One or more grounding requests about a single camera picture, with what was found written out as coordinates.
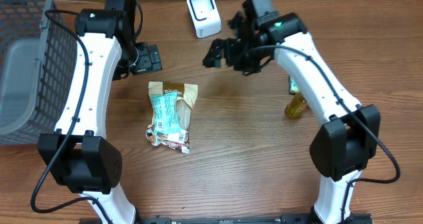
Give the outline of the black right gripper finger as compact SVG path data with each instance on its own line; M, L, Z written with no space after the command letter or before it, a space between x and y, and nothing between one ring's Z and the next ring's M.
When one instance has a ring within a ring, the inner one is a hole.
M234 17L227 22L230 29L239 30L244 24L244 16L241 11L235 13Z
M220 68L223 55L224 40L215 39L209 48L208 53L204 57L202 63L207 68Z

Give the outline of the brown Pantree pouch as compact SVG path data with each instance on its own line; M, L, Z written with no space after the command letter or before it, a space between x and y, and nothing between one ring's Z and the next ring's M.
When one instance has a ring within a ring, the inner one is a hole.
M148 84L148 95L151 100L152 94L177 93L176 111L181 130L186 130L190 125L192 109L198 96L198 86L187 83L164 83L150 81ZM154 126L154 111L149 126Z

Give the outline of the light green snack packet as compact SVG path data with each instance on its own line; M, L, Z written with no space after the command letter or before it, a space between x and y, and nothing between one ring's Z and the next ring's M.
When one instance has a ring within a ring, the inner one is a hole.
M176 111L177 93L152 94L151 103L154 110L154 134L170 134L181 131Z

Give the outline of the small green tissue packet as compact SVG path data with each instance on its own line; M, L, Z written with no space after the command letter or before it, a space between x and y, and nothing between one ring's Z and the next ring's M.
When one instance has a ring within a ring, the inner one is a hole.
M299 93L300 89L297 86L297 83L293 79L293 77L289 77L289 94L296 94Z

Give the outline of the clear bottle with silver cap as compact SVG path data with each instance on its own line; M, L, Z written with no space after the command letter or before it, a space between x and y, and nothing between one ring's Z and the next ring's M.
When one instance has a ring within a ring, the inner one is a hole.
M291 102L285 107L285 114L290 118L298 118L308 108L308 102L302 93L295 93Z

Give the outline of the brown white wrapper packet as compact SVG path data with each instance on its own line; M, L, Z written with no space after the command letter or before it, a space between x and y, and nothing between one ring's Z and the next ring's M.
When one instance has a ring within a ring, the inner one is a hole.
M154 126L148 126L145 135L153 146L164 145L184 154L190 152L189 129L181 130L178 133L163 134L153 133Z

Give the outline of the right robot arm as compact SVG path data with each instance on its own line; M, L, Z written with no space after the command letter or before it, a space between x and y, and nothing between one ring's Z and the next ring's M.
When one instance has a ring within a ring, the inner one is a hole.
M317 201L309 213L283 214L280 222L371 223L370 215L350 211L350 201L353 180L375 155L376 107L362 106L342 86L302 20L295 13L280 15L272 0L246 0L229 26L236 36L214 40L204 66L226 63L247 76L274 60L295 80L320 126L309 148L321 175Z

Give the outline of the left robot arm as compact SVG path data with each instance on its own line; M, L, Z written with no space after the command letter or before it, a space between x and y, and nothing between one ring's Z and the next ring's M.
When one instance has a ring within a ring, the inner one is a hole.
M122 155L105 128L112 82L162 69L157 46L137 41L141 15L136 0L106 0L103 9L75 14L77 60L67 101L54 132L38 138L45 174L87 201L100 223L141 222L120 184Z

